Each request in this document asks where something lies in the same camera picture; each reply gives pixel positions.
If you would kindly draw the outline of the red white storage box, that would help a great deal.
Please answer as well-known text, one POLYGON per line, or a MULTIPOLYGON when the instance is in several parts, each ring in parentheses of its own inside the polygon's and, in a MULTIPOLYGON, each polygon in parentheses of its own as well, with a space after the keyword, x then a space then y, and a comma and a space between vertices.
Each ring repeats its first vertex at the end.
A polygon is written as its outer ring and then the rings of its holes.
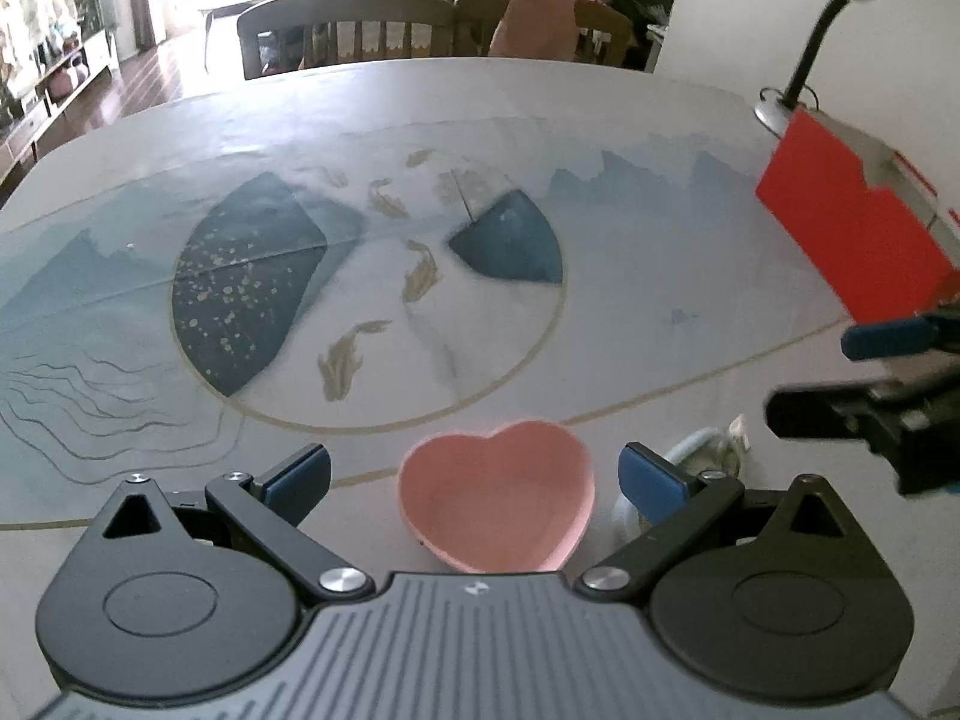
POLYGON ((796 112, 757 197, 856 322, 909 317, 958 294, 958 266, 895 188, 809 112, 796 112))

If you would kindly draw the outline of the white tv cabinet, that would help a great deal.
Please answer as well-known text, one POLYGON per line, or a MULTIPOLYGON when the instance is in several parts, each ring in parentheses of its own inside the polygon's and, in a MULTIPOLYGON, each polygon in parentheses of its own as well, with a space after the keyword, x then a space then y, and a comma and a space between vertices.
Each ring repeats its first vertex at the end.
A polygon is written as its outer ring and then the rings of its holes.
POLYGON ((119 68, 116 41, 109 29, 99 29, 52 62, 37 82, 13 106, 3 110, 2 182, 27 160, 39 160, 39 143, 75 106, 101 76, 119 68))

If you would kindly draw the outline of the wooden dining chair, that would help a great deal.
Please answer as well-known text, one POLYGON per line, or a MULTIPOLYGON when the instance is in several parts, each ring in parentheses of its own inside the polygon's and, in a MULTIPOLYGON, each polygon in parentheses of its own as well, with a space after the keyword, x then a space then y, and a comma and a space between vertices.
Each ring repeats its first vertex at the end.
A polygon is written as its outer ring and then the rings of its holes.
POLYGON ((265 0, 238 16, 242 73, 268 75, 265 37, 277 39, 277 62, 298 68, 371 60, 449 57, 451 0, 265 0))

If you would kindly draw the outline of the pink heart-shaped dish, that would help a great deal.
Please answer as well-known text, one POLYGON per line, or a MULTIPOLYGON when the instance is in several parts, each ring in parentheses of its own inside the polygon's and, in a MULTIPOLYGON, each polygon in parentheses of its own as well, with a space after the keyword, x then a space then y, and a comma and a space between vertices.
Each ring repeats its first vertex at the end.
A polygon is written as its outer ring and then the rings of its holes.
POLYGON ((555 422, 436 434, 397 473, 410 533, 466 574, 555 572, 578 549, 596 502, 587 447, 555 422))

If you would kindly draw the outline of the patterned table mat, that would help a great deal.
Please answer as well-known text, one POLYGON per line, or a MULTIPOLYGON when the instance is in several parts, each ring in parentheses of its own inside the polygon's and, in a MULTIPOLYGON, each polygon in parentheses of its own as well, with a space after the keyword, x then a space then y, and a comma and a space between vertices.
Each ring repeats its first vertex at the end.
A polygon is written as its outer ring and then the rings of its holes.
POLYGON ((313 439, 589 418, 838 319, 740 122, 431 122, 179 161, 2 223, 2 520, 313 439))

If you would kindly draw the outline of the wooden chair with pink cloth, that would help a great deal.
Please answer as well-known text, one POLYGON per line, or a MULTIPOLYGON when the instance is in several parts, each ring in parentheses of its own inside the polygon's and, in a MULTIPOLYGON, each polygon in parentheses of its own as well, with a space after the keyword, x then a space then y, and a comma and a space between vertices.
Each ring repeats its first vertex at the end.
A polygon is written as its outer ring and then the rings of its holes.
POLYGON ((599 0, 454 0, 454 54, 621 67, 631 21, 599 0))

